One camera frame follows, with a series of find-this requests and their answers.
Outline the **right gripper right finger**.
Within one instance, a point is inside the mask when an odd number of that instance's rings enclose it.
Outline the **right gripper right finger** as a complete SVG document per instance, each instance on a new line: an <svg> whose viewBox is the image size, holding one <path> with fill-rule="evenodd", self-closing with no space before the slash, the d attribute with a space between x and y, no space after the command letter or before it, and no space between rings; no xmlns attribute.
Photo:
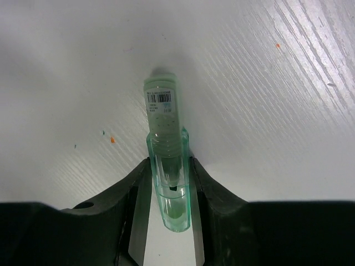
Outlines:
<svg viewBox="0 0 355 266"><path fill-rule="evenodd" d="M354 202L248 202L190 159L197 265L353 265Z"/></svg>

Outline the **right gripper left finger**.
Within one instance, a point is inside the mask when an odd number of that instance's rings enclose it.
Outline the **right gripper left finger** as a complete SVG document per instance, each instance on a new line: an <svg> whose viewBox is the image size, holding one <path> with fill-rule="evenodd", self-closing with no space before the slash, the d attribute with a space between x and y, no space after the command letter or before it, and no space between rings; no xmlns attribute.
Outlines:
<svg viewBox="0 0 355 266"><path fill-rule="evenodd" d="M2 265L143 265L152 192L149 159L72 209L1 204Z"/></svg>

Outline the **clear green pen cap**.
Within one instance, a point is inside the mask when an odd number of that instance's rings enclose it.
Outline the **clear green pen cap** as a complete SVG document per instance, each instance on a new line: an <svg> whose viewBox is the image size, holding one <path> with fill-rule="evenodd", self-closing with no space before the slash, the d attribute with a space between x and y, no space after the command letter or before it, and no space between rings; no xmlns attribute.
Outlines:
<svg viewBox="0 0 355 266"><path fill-rule="evenodd" d="M160 139L146 138L155 192L164 226L180 233L191 225L189 134L182 128Z"/></svg>

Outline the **green plastic tool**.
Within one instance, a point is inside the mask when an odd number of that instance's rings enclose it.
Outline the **green plastic tool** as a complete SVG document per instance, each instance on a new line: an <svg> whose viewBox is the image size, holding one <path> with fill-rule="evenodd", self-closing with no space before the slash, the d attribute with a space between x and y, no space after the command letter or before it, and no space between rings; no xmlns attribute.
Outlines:
<svg viewBox="0 0 355 266"><path fill-rule="evenodd" d="M144 81L143 92L158 173L163 185L175 192L182 164L177 77L174 74L153 75Z"/></svg>

